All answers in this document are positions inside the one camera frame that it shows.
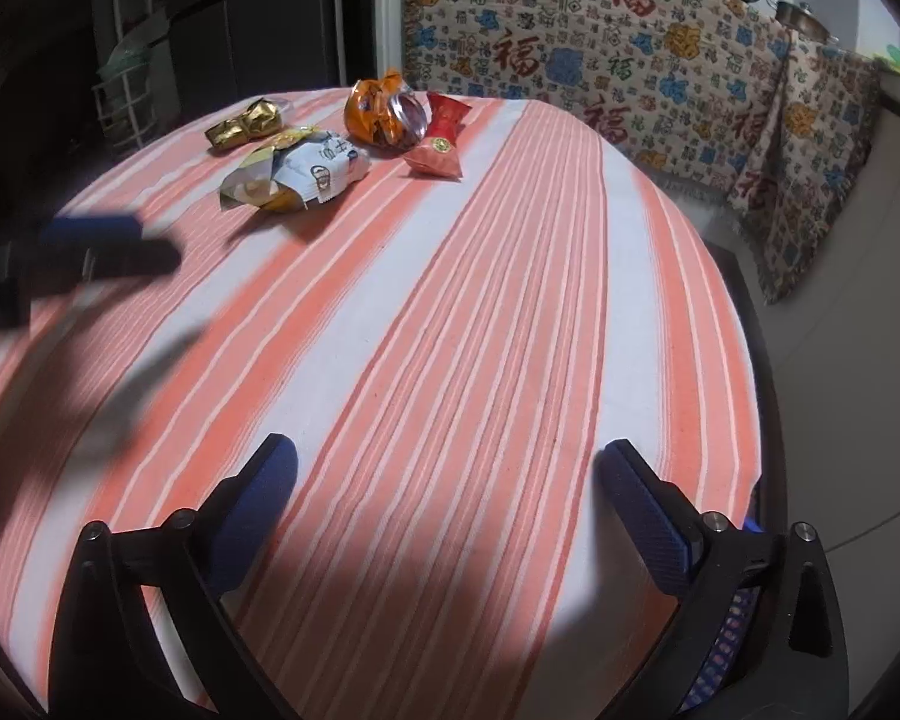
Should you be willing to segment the white snack bag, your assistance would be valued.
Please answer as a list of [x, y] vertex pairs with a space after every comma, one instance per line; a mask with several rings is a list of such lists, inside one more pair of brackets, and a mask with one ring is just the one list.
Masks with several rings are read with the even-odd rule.
[[315, 127], [292, 127], [252, 151], [222, 181], [219, 205], [297, 213], [336, 199], [369, 169], [367, 154], [351, 140]]

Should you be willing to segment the gold foil wrapper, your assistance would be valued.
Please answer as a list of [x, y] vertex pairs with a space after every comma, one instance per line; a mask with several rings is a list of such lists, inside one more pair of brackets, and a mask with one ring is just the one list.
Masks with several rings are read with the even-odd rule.
[[283, 110], [276, 101], [260, 98], [233, 114], [217, 122], [205, 132], [209, 148], [215, 153], [226, 153], [231, 149], [256, 142], [278, 132], [283, 126]]

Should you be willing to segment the crushed orange can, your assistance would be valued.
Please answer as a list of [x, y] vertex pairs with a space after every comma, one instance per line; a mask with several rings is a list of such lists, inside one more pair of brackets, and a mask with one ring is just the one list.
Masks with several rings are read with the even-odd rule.
[[344, 105], [344, 125], [352, 138], [375, 148], [413, 148], [429, 125], [427, 110], [398, 70], [359, 80]]

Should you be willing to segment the steel cooking pot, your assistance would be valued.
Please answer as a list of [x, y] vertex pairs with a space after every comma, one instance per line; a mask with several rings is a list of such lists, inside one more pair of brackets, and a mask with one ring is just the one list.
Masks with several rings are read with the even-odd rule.
[[834, 36], [821, 23], [807, 4], [792, 4], [787, 0], [766, 0], [766, 4], [774, 10], [774, 18], [781, 25], [793, 29], [811, 41], [823, 44], [839, 44], [839, 37]]

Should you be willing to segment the red snack packet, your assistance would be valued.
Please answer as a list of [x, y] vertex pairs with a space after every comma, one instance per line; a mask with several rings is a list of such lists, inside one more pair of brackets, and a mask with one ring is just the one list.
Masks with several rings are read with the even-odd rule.
[[457, 140], [471, 107], [460, 99], [434, 91], [427, 93], [427, 102], [429, 125], [422, 140], [403, 154], [403, 160], [418, 174], [458, 181], [463, 172]]

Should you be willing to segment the pink striped tablecloth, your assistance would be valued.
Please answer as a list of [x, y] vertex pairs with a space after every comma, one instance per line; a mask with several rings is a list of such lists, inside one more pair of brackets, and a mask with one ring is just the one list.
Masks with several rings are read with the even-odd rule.
[[590, 718], [673, 611], [593, 481], [624, 437], [743, 522], [745, 333], [678, 206], [572, 115], [473, 101], [457, 182], [375, 161], [299, 215], [217, 200], [188, 125], [98, 177], [175, 277], [37, 305], [0, 337], [0, 645], [48, 695], [80, 527], [153, 527], [269, 434], [299, 454], [227, 598], [308, 718]]

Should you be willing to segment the blue plastic trash basket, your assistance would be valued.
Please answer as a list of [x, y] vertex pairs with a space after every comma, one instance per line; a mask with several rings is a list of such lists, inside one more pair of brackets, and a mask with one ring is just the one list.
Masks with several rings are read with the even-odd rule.
[[738, 528], [722, 512], [697, 512], [686, 585], [679, 598], [681, 663], [689, 668], [679, 715], [699, 712], [727, 689], [740, 660], [770, 556], [769, 536]]

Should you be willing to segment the patterned fabric cabinet cover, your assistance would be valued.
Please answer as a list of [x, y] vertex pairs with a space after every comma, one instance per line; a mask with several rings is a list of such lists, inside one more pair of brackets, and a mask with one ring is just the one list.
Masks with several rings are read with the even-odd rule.
[[416, 88], [536, 99], [724, 205], [759, 284], [806, 275], [870, 154], [873, 60], [741, 0], [403, 0]]

